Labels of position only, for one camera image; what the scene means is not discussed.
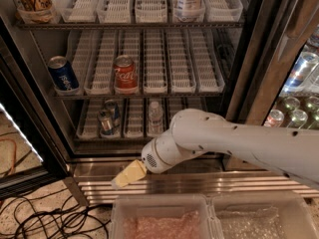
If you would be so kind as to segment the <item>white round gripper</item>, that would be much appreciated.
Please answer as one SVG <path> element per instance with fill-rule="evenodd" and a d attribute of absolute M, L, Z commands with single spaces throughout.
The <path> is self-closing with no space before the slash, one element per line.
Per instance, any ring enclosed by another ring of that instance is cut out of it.
<path fill-rule="evenodd" d="M 153 138 L 142 150 L 142 161 L 132 161 L 113 180 L 114 189 L 123 188 L 152 173 L 163 173 L 176 165 L 202 155 L 202 150 L 188 150 L 177 145 L 170 130 Z"/>

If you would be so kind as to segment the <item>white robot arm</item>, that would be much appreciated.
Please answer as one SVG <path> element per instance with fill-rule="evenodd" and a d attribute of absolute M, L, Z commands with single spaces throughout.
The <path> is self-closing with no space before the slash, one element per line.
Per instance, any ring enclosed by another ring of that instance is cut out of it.
<path fill-rule="evenodd" d="M 120 172 L 112 186 L 123 188 L 149 171 L 163 173 L 208 152 L 234 156 L 311 188 L 319 186 L 318 130 L 233 123 L 196 109 L 176 113 L 168 130 L 147 143 L 141 158 Z"/>

